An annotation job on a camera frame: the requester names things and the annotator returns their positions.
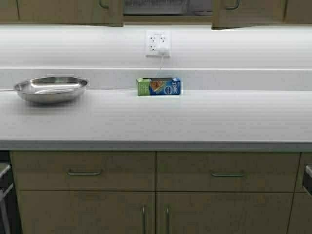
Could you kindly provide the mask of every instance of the wall outlet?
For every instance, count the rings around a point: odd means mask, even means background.
[[[146,31],[145,43],[146,56],[170,57],[171,54],[171,32],[170,31]]]

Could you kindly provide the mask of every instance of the cabinet door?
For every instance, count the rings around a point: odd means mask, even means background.
[[[214,0],[213,28],[282,23],[285,0]]]
[[[296,193],[292,204],[292,215],[288,234],[310,234],[312,223],[312,196]]]
[[[122,0],[18,0],[20,19],[33,23],[122,25]]]
[[[312,23],[311,0],[288,0],[286,23]]]
[[[16,0],[0,0],[0,22],[11,22],[18,19]]]
[[[24,234],[153,234],[154,194],[21,191]]]
[[[159,193],[158,234],[286,234],[289,193]]]

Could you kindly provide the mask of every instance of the wooden cabinet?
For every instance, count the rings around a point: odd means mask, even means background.
[[[293,192],[298,153],[157,153],[158,191]]]
[[[23,22],[56,24],[123,23],[123,0],[18,0]]]
[[[12,152],[19,190],[154,191],[155,152]]]
[[[288,0],[285,22],[312,23],[311,8],[311,0]]]
[[[18,19],[16,0],[0,0],[0,23],[14,22]]]
[[[282,23],[285,2],[285,0],[214,0],[213,28]]]
[[[22,191],[24,234],[154,234],[153,193]]]
[[[292,204],[292,215],[288,234],[310,234],[312,223],[312,196],[296,193]]]
[[[297,170],[310,158],[299,166],[299,153],[11,152],[24,234],[287,234]],[[302,194],[294,217],[311,206]]]
[[[157,234],[286,234],[292,196],[158,193]]]

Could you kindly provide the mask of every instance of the ziploc box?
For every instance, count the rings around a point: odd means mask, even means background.
[[[137,95],[179,95],[181,80],[179,78],[138,78]]]

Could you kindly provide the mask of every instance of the stainless steel bowl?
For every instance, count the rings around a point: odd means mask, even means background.
[[[24,100],[35,103],[59,103],[82,95],[88,81],[74,77],[46,77],[31,79],[14,86]]]

